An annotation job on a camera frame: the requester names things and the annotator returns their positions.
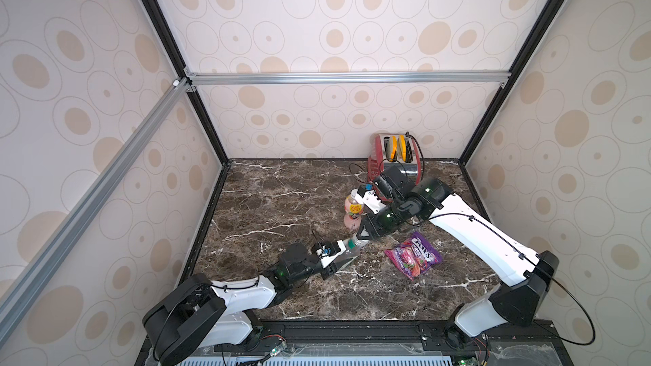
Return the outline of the clear pink drink bottle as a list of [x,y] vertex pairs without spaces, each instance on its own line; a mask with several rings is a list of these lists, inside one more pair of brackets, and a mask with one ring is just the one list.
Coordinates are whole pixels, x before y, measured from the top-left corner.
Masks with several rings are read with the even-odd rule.
[[362,214],[364,213],[364,205],[357,201],[356,196],[357,191],[352,190],[344,201],[345,215],[343,223],[352,232],[359,230]]

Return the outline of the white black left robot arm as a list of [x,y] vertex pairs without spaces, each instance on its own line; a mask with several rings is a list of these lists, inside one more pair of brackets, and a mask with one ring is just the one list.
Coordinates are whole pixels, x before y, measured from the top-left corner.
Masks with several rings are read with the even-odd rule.
[[358,256],[359,248],[350,239],[317,244],[312,250],[299,242],[250,280],[211,281],[204,273],[190,276],[143,317],[154,361],[176,365],[200,347],[257,339],[262,324],[254,310],[282,303],[311,276],[327,279]]

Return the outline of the aluminium diagonal frame bar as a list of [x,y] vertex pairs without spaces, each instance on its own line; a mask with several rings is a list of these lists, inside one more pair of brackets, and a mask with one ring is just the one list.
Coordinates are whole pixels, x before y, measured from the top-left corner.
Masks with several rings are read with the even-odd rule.
[[52,280],[62,262],[98,215],[99,210],[103,208],[127,171],[159,130],[169,112],[189,88],[190,82],[186,77],[172,84],[75,208],[64,218],[33,262],[26,267],[16,286],[12,287],[1,304],[2,345],[5,345],[13,335],[45,286]]

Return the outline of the aluminium horizontal frame bar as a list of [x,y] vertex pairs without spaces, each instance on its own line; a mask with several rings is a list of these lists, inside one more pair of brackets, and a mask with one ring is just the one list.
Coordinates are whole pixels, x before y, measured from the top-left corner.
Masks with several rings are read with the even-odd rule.
[[188,72],[183,78],[193,88],[200,86],[347,86],[399,85],[493,82],[502,84],[510,79],[506,70],[443,70],[443,71],[362,71],[362,72],[296,72],[296,73],[197,73]]

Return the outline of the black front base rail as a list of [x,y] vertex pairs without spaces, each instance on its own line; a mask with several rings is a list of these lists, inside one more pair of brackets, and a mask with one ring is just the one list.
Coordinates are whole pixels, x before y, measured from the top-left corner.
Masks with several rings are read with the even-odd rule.
[[[503,325],[462,349],[442,336],[442,321],[266,320],[257,339],[198,349],[185,365],[571,365],[552,324]],[[288,347],[278,356],[270,351]]]

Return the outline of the green label water bottle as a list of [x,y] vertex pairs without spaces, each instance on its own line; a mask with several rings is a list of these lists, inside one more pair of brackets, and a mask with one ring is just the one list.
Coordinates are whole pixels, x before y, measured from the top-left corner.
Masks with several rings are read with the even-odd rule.
[[344,249],[342,254],[339,255],[333,264],[337,267],[337,271],[343,270],[352,264],[357,257],[359,257],[366,241],[361,241],[357,237],[351,237],[344,241]]

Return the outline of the red and steel toaster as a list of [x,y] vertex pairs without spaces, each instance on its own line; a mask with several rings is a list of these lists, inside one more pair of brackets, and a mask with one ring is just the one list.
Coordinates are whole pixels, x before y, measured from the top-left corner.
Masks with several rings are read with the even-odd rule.
[[375,179],[390,167],[398,167],[414,183],[420,182],[424,160],[415,138],[410,133],[377,133],[371,137],[371,153],[367,159],[367,178]]

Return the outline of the yellow toy toast slice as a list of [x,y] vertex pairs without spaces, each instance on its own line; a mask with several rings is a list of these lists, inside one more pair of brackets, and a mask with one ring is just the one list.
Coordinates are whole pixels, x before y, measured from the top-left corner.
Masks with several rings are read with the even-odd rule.
[[385,158],[388,162],[395,162],[398,153],[398,140],[395,136],[384,137]]
[[400,160],[404,163],[409,163],[411,161],[411,152],[410,146],[406,141],[404,135],[398,136],[398,151],[400,152]]

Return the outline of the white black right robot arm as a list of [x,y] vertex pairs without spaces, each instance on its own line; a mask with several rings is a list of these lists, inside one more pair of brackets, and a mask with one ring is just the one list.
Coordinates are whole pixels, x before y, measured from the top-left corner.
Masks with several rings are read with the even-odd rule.
[[436,177],[413,183],[391,167],[351,196],[370,210],[361,221],[358,240],[392,235],[409,220],[428,222],[463,243],[498,276],[498,286],[450,316],[443,334],[451,347],[462,348],[493,327],[533,323],[559,265],[552,252],[538,254],[508,237]]

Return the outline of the purple candy bag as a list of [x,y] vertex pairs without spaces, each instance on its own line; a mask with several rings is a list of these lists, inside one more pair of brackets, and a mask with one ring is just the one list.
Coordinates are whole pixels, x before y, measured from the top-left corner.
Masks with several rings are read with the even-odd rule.
[[404,242],[385,250],[384,253],[393,265],[412,281],[443,261],[440,252],[418,231],[414,231]]

